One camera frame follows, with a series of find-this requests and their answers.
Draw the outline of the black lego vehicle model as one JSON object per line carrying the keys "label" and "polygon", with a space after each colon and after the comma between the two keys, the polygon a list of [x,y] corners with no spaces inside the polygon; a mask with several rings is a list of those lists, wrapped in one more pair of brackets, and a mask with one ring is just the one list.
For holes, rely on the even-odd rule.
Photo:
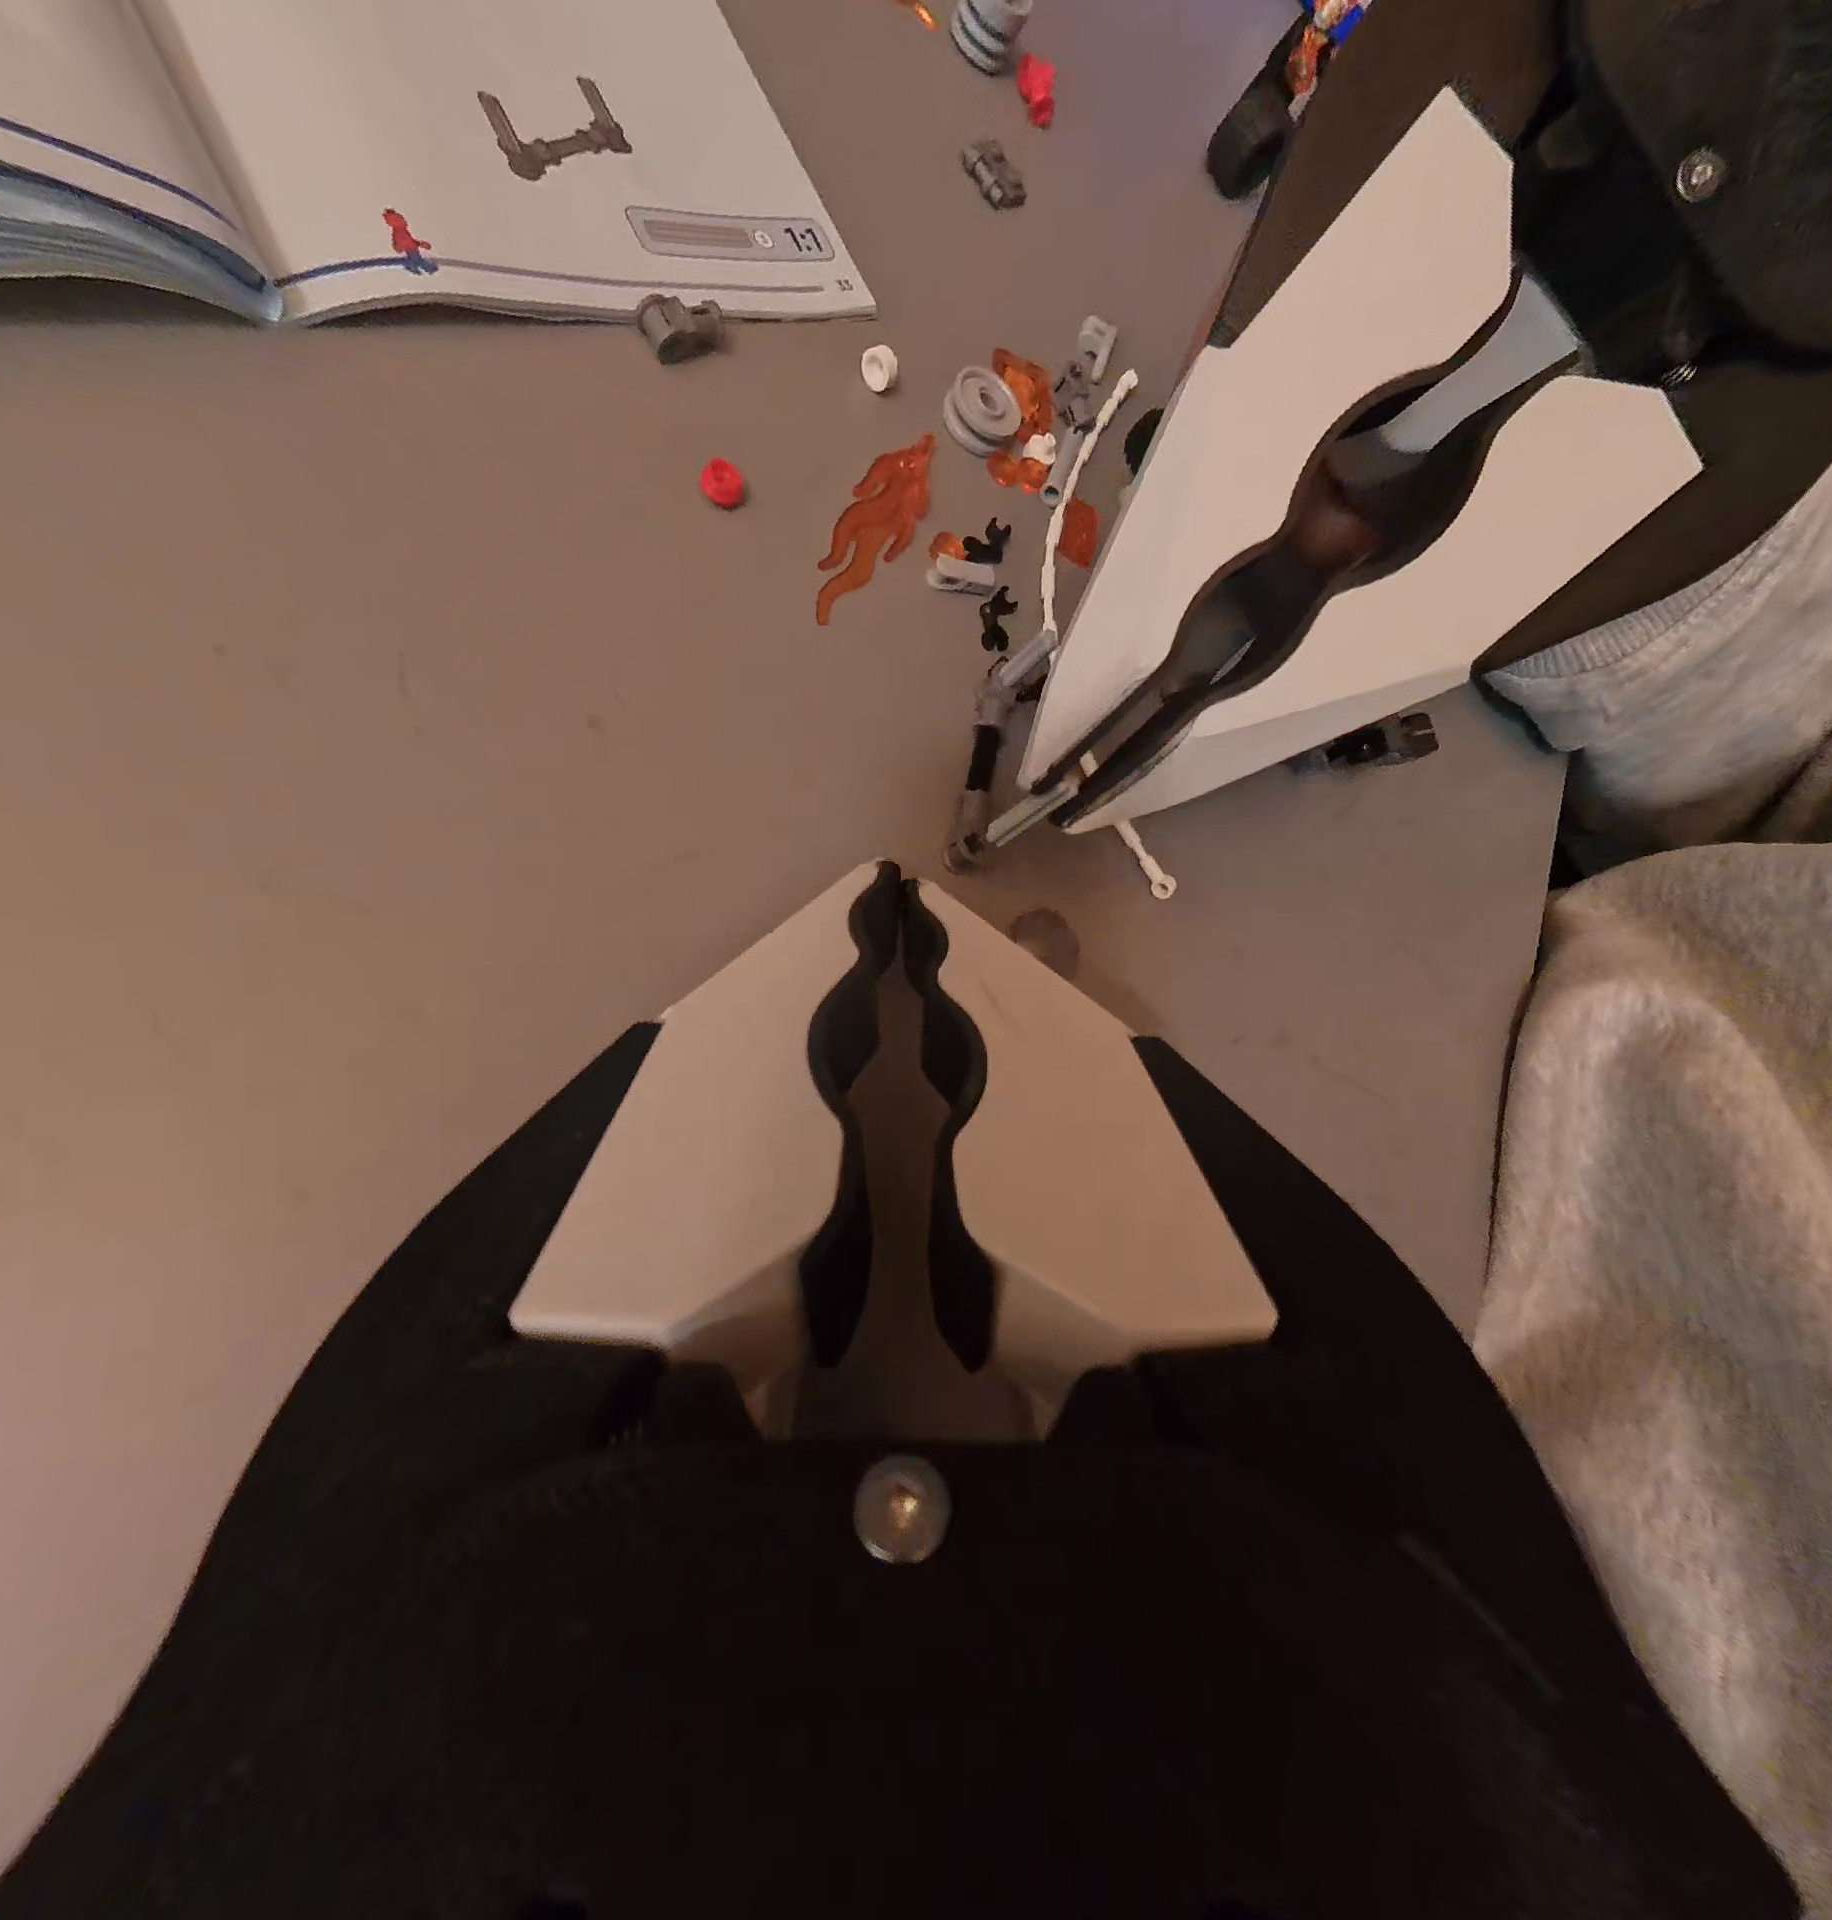
{"label": "black lego vehicle model", "polygon": [[1313,775],[1353,775],[1381,770],[1390,766],[1411,766],[1428,758],[1439,748],[1430,715],[1424,709],[1407,709],[1384,717],[1352,734],[1303,751],[1286,761],[1289,772],[1301,777]]}

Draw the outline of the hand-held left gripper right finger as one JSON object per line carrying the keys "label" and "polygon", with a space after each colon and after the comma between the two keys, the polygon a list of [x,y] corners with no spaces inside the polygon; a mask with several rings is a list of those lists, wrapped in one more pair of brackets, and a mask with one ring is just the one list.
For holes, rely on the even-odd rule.
{"label": "hand-held left gripper right finger", "polygon": [[1268,1342],[1279,1311],[1136,1036],[929,882],[904,887],[919,1067],[942,1101],[937,1328],[1047,1435],[1097,1370]]}

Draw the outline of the person's right forearm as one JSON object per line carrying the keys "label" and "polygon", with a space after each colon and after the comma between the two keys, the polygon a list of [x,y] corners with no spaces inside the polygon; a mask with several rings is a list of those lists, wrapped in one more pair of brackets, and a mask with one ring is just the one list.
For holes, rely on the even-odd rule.
{"label": "person's right forearm", "polygon": [[1832,843],[1832,464],[1707,576],[1483,677],[1569,758],[1588,869]]}

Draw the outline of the lego instruction booklet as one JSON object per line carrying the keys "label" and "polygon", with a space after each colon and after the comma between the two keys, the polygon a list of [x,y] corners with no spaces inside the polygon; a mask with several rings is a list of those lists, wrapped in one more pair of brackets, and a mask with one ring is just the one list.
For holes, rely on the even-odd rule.
{"label": "lego instruction booklet", "polygon": [[0,2],[0,283],[253,325],[877,301],[712,2]]}

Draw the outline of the person's right hand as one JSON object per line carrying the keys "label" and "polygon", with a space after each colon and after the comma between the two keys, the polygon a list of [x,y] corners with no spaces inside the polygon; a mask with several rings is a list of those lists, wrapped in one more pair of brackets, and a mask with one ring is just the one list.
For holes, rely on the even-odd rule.
{"label": "person's right hand", "polygon": [[1373,559],[1381,551],[1381,533],[1349,503],[1329,471],[1317,469],[1287,529],[1287,551],[1315,578],[1329,578]]}

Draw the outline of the white flexible lego whip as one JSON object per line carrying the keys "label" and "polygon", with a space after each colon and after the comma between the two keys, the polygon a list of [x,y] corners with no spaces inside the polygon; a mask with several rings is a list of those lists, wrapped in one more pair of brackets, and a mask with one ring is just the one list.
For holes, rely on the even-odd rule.
{"label": "white flexible lego whip", "polygon": [[[1039,637],[1047,637],[1050,655],[1057,657],[1061,648],[1063,631],[1057,620],[1057,590],[1058,590],[1058,562],[1063,555],[1063,533],[1072,503],[1078,501],[1079,485],[1084,467],[1093,454],[1094,442],[1121,411],[1121,405],[1127,397],[1136,392],[1139,383],[1138,370],[1128,366],[1119,374],[1114,386],[1097,409],[1093,427],[1081,434],[1069,431],[1067,442],[1058,445],[1058,452],[1069,452],[1072,460],[1067,464],[1067,471],[1063,482],[1058,485],[1057,499],[1050,501],[1050,486],[1046,482],[1041,491],[1041,499],[1050,506],[1047,529],[1046,529],[1046,550],[1043,565],[1039,571],[1039,603],[1041,603],[1041,631]],[[1127,824],[1114,826],[1114,835],[1121,840],[1125,854],[1136,861],[1142,871],[1142,876],[1149,886],[1153,900],[1167,903],[1177,892],[1174,876],[1156,861],[1156,857],[1149,851],[1142,840],[1142,835]]]}

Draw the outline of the grey lego pulley wheel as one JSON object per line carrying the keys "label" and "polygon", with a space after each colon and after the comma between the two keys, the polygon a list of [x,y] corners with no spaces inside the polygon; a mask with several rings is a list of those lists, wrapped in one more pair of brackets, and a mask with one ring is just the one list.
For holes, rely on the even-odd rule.
{"label": "grey lego pulley wheel", "polygon": [[952,442],[975,460],[1006,450],[1023,425],[1021,405],[999,371],[962,366],[944,397],[942,425]]}

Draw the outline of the grey lego connector rod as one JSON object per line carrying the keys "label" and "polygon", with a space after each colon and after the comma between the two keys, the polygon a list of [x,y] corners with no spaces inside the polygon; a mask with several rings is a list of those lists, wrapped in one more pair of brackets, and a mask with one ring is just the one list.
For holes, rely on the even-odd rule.
{"label": "grey lego connector rod", "polygon": [[993,816],[993,777],[1015,706],[1018,691],[1006,664],[999,664],[979,689],[968,772],[958,796],[952,838],[942,848],[942,866],[952,876],[970,876],[984,865]]}

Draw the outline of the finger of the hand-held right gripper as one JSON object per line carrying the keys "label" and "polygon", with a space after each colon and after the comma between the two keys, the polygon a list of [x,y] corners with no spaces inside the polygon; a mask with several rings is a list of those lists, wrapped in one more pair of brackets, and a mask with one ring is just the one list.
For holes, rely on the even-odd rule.
{"label": "finger of the hand-held right gripper", "polygon": [[1104,569],[1053,670],[1076,728],[1053,824],[1079,835],[1199,800],[1422,707],[1699,471],[1670,400],[1544,374],[1398,473],[1396,537],[1320,583],[1284,541],[1211,569],[1136,562],[1127,637],[1104,649]]}
{"label": "finger of the hand-held right gripper", "polygon": [[[1170,648],[1127,637],[1136,562],[1216,569],[1254,541],[1287,543],[1317,469],[1387,545],[1398,473],[1492,401],[1579,370],[1570,325],[1514,259],[1510,186],[1503,147],[1442,88],[1260,312],[1199,350],[1097,555],[1106,666],[1119,644],[1142,666]],[[1058,655],[1069,631],[1089,648],[1089,590]],[[1057,662],[1019,766],[1028,793],[1053,786],[1076,734],[1053,712]]]}

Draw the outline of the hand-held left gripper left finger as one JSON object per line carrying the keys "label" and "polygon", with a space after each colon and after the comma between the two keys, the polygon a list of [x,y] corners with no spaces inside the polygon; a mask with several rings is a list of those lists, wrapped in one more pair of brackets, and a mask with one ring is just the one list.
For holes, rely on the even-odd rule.
{"label": "hand-held left gripper left finger", "polygon": [[872,1268],[855,1084],[901,874],[867,861],[673,1004],[509,1308],[518,1335],[735,1383],[764,1435],[855,1340]]}

